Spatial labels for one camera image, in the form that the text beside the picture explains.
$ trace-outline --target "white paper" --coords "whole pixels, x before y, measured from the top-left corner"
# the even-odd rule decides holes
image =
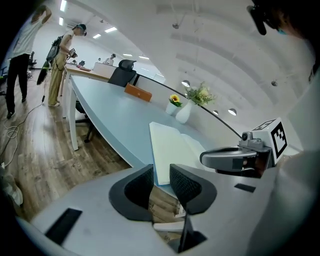
[[[181,164],[205,170],[199,156],[205,149],[195,139],[177,129],[156,122],[149,124],[153,159],[159,185],[170,183],[170,164]]]

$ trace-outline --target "white vase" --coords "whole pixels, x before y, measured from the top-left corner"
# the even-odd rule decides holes
[[[172,115],[178,107],[176,105],[173,105],[170,101],[168,105],[166,106],[165,112],[167,112],[169,115]]]
[[[189,99],[188,103],[176,114],[175,119],[179,123],[185,124],[190,117],[191,109],[194,104],[195,103]]]

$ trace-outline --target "white table surface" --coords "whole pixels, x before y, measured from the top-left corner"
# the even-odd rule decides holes
[[[78,149],[76,98],[104,139],[132,167],[154,163],[149,130],[151,122],[178,129],[182,134],[199,141],[205,150],[215,147],[212,141],[200,132],[187,124],[177,122],[175,117],[154,104],[125,93],[123,87],[80,76],[71,76],[70,80],[73,90],[69,96],[68,116],[74,150]],[[160,188],[171,190],[169,185]]]

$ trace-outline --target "wooden box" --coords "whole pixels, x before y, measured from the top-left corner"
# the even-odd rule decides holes
[[[139,87],[135,87],[134,85],[128,83],[124,89],[127,94],[131,94],[133,96],[138,97],[141,100],[149,102],[151,100],[152,94],[145,90],[140,89]]]

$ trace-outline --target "white flower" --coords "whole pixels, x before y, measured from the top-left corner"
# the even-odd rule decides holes
[[[199,94],[203,97],[208,97],[209,96],[208,89],[206,87],[202,88]]]

